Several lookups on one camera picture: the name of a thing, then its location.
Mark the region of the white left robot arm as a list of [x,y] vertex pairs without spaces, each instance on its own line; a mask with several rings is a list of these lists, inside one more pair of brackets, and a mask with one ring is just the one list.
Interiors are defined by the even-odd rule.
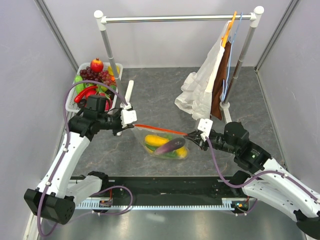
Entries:
[[72,173],[84,150],[101,130],[113,134],[123,131],[123,111],[109,114],[105,110],[107,98],[91,95],[84,108],[66,123],[66,133],[57,156],[43,180],[35,189],[28,188],[23,196],[31,212],[38,218],[57,224],[68,223],[78,204],[94,193],[106,196],[110,185],[108,176],[93,171],[83,181],[69,187]]

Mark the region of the clear zip top bag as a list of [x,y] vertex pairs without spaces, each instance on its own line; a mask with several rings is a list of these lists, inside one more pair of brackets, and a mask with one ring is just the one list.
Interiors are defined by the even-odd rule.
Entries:
[[189,155],[186,133],[145,124],[135,124],[132,132],[152,157],[182,160]]

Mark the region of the purple eggplant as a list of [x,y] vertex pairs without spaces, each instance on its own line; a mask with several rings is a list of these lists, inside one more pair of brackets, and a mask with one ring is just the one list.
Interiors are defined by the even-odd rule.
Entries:
[[183,137],[177,137],[175,139],[170,140],[166,144],[158,147],[155,151],[155,155],[164,155],[169,152],[173,152],[181,147],[184,147],[186,144],[186,140]]

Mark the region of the green grape bunch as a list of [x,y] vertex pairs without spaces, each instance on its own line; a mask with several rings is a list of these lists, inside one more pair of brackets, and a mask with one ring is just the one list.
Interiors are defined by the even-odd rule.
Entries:
[[165,156],[177,149],[179,144],[176,140],[169,140],[158,135],[148,134],[144,138],[144,146],[156,156]]

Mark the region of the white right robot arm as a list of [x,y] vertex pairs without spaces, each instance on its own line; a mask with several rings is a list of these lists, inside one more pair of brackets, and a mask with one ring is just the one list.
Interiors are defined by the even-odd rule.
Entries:
[[249,132],[240,122],[229,122],[224,131],[212,129],[212,121],[197,121],[196,130],[185,135],[202,150],[219,150],[234,154],[241,168],[227,181],[218,176],[235,197],[243,194],[260,200],[292,219],[297,227],[313,239],[320,238],[320,194],[289,173],[266,150],[250,140]]

